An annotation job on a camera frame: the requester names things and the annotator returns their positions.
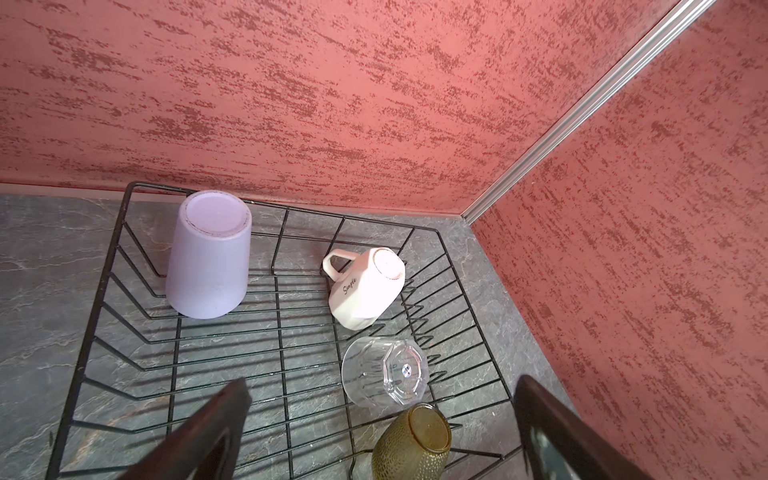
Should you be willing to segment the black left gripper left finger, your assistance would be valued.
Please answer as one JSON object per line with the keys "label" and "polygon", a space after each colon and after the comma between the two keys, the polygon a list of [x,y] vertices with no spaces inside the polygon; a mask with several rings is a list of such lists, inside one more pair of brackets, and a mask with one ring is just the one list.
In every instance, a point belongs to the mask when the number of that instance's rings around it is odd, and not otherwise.
{"label": "black left gripper left finger", "polygon": [[243,378],[229,382],[123,479],[231,479],[252,398]]}

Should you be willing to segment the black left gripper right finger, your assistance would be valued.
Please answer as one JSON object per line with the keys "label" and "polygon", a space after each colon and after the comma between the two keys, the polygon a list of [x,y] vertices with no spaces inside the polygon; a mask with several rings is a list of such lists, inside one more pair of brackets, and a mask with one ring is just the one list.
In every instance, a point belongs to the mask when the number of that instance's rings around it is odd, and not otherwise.
{"label": "black left gripper right finger", "polygon": [[514,391],[526,472],[534,479],[648,479],[532,376]]}

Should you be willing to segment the olive green glass tumbler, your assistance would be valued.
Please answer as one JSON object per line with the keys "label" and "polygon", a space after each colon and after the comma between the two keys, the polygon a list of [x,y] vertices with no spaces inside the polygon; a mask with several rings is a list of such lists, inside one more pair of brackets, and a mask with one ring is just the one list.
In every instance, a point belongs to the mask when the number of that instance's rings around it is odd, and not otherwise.
{"label": "olive green glass tumbler", "polygon": [[398,415],[377,441],[374,479],[439,479],[450,455],[452,433],[442,413],[427,403]]}

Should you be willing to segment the lilac plastic cup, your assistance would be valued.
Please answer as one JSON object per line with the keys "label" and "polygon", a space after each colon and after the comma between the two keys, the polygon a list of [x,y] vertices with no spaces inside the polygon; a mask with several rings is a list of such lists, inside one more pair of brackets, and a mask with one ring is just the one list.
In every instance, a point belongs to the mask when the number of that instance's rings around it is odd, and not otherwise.
{"label": "lilac plastic cup", "polygon": [[205,320],[238,307],[248,286],[251,231],[250,209],[230,193],[199,191],[184,200],[165,280],[174,310]]}

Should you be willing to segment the clear plastic cup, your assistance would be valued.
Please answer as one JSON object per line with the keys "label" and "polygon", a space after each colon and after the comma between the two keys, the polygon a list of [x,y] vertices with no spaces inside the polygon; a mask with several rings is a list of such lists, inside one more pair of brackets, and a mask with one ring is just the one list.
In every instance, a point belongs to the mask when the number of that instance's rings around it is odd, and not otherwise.
{"label": "clear plastic cup", "polygon": [[430,380],[427,355],[413,340],[362,337],[347,347],[341,380],[353,404],[400,410],[424,397]]}

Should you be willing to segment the white faceted mug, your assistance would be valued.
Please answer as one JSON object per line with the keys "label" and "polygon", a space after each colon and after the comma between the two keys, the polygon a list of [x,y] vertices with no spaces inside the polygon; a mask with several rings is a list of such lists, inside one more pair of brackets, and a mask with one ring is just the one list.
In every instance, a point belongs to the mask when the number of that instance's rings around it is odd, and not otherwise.
{"label": "white faceted mug", "polygon": [[333,281],[331,314],[352,331],[372,325],[397,299],[406,280],[403,260],[386,247],[363,254],[334,249],[323,259],[322,269]]}

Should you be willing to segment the aluminium corner post right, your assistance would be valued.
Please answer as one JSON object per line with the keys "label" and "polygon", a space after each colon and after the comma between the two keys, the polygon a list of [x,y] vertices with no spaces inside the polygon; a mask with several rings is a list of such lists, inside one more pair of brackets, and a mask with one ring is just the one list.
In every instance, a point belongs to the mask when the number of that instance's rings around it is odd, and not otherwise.
{"label": "aluminium corner post right", "polygon": [[666,13],[556,123],[509,167],[462,214],[469,224],[478,220],[514,185],[543,161],[590,116],[649,65],[713,4],[714,0],[683,0]]}

